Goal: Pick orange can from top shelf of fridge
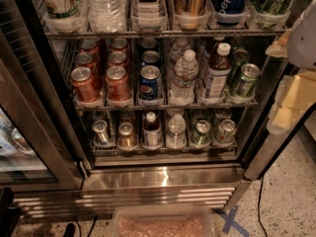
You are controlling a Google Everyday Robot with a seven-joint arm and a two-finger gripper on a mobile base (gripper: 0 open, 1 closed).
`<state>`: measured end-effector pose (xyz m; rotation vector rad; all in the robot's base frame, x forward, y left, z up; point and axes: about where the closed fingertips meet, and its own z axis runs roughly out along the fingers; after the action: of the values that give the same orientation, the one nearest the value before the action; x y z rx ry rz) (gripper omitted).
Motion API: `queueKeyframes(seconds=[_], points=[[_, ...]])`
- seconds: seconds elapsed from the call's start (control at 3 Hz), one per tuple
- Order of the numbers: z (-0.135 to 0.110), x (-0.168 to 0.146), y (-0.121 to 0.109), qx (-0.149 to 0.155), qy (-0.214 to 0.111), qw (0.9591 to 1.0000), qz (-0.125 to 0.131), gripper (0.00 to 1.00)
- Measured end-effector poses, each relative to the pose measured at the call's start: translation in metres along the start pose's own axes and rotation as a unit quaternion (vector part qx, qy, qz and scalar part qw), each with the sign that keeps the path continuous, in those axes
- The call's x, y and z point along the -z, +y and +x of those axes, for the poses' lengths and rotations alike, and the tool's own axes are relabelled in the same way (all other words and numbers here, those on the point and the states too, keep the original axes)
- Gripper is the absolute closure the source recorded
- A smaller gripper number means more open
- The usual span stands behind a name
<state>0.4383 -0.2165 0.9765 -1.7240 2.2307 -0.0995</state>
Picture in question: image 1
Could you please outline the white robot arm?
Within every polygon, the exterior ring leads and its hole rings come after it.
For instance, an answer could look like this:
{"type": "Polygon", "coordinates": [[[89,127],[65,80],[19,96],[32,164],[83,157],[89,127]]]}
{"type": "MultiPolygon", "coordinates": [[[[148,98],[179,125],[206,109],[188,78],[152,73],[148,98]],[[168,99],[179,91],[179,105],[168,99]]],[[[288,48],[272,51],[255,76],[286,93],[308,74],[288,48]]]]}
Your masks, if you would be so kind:
{"type": "Polygon", "coordinates": [[[316,0],[266,49],[266,54],[286,58],[302,69],[297,75],[284,76],[278,84],[267,130],[279,135],[290,131],[316,103],[316,0]]]}

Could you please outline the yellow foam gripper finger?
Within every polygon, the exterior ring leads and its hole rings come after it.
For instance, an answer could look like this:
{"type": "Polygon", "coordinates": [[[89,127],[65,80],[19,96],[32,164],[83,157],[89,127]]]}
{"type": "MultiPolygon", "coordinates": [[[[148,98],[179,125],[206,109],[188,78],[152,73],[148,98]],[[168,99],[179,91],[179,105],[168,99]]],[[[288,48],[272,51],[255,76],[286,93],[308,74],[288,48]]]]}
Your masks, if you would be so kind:
{"type": "Polygon", "coordinates": [[[276,90],[269,112],[267,130],[271,134],[290,131],[316,102],[316,72],[305,71],[284,76],[276,90]]]}
{"type": "Polygon", "coordinates": [[[277,40],[275,40],[267,49],[266,55],[272,57],[287,58],[287,42],[291,33],[291,29],[288,29],[277,40]]]}

